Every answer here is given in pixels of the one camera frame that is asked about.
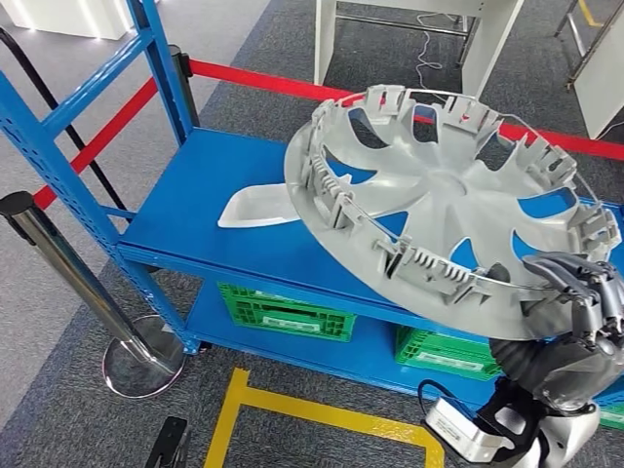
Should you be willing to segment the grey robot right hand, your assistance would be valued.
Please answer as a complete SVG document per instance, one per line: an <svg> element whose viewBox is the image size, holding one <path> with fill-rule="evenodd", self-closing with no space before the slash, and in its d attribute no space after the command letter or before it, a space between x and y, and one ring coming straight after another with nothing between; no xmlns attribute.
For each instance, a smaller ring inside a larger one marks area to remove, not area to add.
<svg viewBox="0 0 624 468"><path fill-rule="evenodd" d="M571 303L572 330L542 343L519 379L521 387L573 411L623 372L623 280L616 268L570 253L526 255L522 263Z"/></svg>

